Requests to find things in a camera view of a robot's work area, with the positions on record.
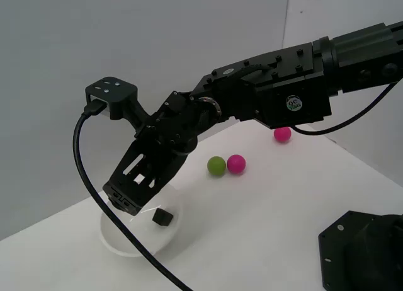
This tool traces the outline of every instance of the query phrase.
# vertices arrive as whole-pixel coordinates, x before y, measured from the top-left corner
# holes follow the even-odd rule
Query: robotic arm
[[[323,120],[340,91],[399,82],[402,49],[403,22],[324,37],[215,69],[193,91],[172,92],[152,115],[136,86],[105,77],[86,88],[87,102],[106,102],[110,118],[128,120],[136,134],[103,189],[116,208],[136,215],[216,123],[235,117],[278,128]]]

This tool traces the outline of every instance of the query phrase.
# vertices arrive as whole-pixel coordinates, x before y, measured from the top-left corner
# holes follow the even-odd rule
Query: white table
[[[272,135],[238,123],[199,143],[172,180],[184,221],[157,258],[194,290],[321,291],[320,232],[348,210],[403,211],[401,187],[325,137]],[[235,153],[244,175],[207,175],[209,157]],[[176,290],[145,259],[104,248],[100,214],[87,199],[1,241],[2,290]]]

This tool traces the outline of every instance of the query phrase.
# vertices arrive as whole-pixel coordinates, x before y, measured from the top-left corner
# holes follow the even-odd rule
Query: white wall
[[[284,45],[336,37],[377,23],[403,20],[403,0],[289,0]],[[384,89],[373,88],[331,98],[333,116],[313,124],[331,127],[371,103]],[[403,186],[403,83],[372,111],[329,134],[340,146]]]
[[[71,151],[84,88],[139,87],[155,111],[212,69],[280,49],[287,0],[0,0],[0,239],[87,197]],[[95,186],[133,140],[127,122],[85,124]]]

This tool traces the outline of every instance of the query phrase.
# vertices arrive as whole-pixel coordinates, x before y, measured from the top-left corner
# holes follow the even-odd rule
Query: magenta ball
[[[290,127],[282,127],[275,130],[275,139],[280,143],[286,143],[291,138]]]
[[[246,161],[242,156],[238,154],[233,154],[231,157],[228,158],[227,168],[230,173],[239,174],[243,172],[245,167]]]

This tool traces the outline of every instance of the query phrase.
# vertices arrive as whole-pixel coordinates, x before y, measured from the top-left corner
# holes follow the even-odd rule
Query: black cable
[[[106,108],[105,103],[100,102],[100,100],[94,100],[90,102],[88,106],[84,109],[84,113],[82,113],[80,119],[77,121],[76,127],[74,129],[73,135],[73,153],[74,153],[74,161],[76,162],[76,166],[82,182],[87,188],[89,194],[95,200],[99,207],[101,207],[102,211],[111,219],[111,221],[119,228],[119,230],[127,237],[127,239],[136,247],[137,250],[155,267],[158,271],[160,271],[168,280],[173,282],[179,289],[184,291],[192,291],[188,286],[186,286],[180,279],[174,276],[167,268],[165,268],[153,255],[148,252],[148,250],[142,245],[142,243],[127,229],[127,227],[121,222],[121,220],[109,209],[106,203],[99,196],[98,192],[95,190],[91,181],[88,178],[88,175],[82,165],[81,155],[80,155],[80,133],[81,128],[84,122],[91,116],[97,115],[102,110]]]
[[[366,108],[364,108],[362,111],[360,111],[359,113],[357,113],[355,116],[351,117],[350,119],[348,119],[348,120],[346,120],[346,121],[344,121],[344,122],[342,122],[342,123],[340,123],[340,124],[337,124],[336,126],[333,126],[333,127],[330,127],[330,128],[324,129],[324,130],[316,130],[316,131],[314,131],[314,132],[311,132],[311,131],[308,131],[308,130],[299,129],[298,127],[295,127],[295,126],[291,126],[291,128],[292,128],[294,131],[296,131],[296,132],[298,132],[298,133],[300,133],[300,134],[303,134],[303,135],[326,135],[326,134],[329,134],[329,133],[331,133],[331,132],[335,132],[335,131],[337,131],[337,130],[343,128],[343,127],[346,127],[347,125],[349,125],[349,124],[351,124],[351,123],[357,121],[357,120],[358,120],[359,118],[361,118],[363,115],[365,115],[366,113],[368,113],[375,105],[377,105],[377,104],[380,102],[380,100],[382,100],[382,99],[386,96],[387,93],[389,93],[389,92],[392,90],[392,88],[393,88],[395,85],[396,85],[396,83],[389,84],[389,85],[384,89],[384,91],[382,91],[382,92],[380,93],[380,95],[377,96],[376,99],[373,100],[372,103],[369,104]]]

